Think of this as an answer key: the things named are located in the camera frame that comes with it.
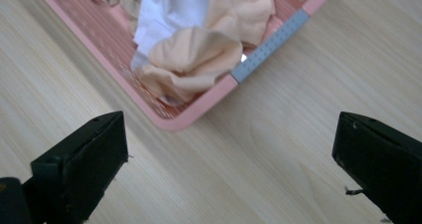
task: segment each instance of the wood grain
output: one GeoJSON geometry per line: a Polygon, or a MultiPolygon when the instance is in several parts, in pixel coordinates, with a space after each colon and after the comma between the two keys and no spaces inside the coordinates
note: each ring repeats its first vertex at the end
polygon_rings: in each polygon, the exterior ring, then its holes
{"type": "Polygon", "coordinates": [[[43,0],[0,0],[0,176],[124,111],[133,156],[89,223],[379,223],[330,157],[341,111],[422,140],[422,0],[329,0],[191,127],[156,128],[43,0]]]}

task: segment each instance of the wooden floor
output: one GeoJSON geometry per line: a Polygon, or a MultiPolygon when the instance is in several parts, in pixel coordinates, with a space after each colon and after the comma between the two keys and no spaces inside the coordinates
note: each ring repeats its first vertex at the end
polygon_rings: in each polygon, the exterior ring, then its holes
{"type": "Polygon", "coordinates": [[[155,127],[43,0],[0,0],[0,176],[97,115],[129,153],[89,223],[380,223],[331,158],[340,112],[422,140],[422,0],[328,0],[239,89],[180,132],[155,127]]]}

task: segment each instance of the white cloth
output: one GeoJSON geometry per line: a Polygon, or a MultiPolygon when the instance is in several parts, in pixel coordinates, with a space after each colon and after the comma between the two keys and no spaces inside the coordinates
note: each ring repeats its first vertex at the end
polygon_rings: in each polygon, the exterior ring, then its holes
{"type": "Polygon", "coordinates": [[[130,67],[148,65],[148,54],[158,42],[176,31],[202,27],[208,11],[208,0],[142,0],[133,41],[137,44],[130,67]]]}

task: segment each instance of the gray label strip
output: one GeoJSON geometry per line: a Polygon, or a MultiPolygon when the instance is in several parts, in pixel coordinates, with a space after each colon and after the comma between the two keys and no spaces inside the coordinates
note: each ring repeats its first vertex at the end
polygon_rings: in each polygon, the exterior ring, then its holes
{"type": "Polygon", "coordinates": [[[283,26],[277,30],[264,44],[259,46],[245,62],[241,63],[232,71],[232,76],[241,84],[245,81],[265,60],[295,34],[310,18],[307,12],[299,10],[283,26]]]}

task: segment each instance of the pink plastic basket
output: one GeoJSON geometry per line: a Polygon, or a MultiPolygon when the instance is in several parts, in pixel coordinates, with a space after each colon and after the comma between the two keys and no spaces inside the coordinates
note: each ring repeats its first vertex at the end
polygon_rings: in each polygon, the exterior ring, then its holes
{"type": "Polygon", "coordinates": [[[224,97],[298,31],[325,0],[274,0],[277,13],[267,26],[264,43],[248,51],[248,59],[193,102],[174,108],[155,99],[130,70],[135,44],[127,29],[125,13],[96,0],[45,0],[87,46],[139,107],[159,127],[183,129],[224,97]]]}

